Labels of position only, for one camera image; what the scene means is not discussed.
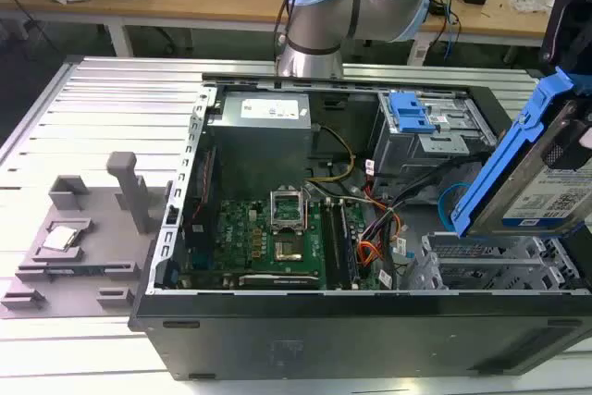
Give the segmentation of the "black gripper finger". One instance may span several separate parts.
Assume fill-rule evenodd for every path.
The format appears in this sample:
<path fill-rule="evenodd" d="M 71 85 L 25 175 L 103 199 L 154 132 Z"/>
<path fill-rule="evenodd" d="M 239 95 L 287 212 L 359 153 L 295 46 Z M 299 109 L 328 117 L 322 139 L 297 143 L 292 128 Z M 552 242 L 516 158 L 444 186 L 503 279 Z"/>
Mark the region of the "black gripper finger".
<path fill-rule="evenodd" d="M 546 115 L 544 165 L 551 170 L 582 168 L 591 158 L 591 101 L 556 100 Z"/>

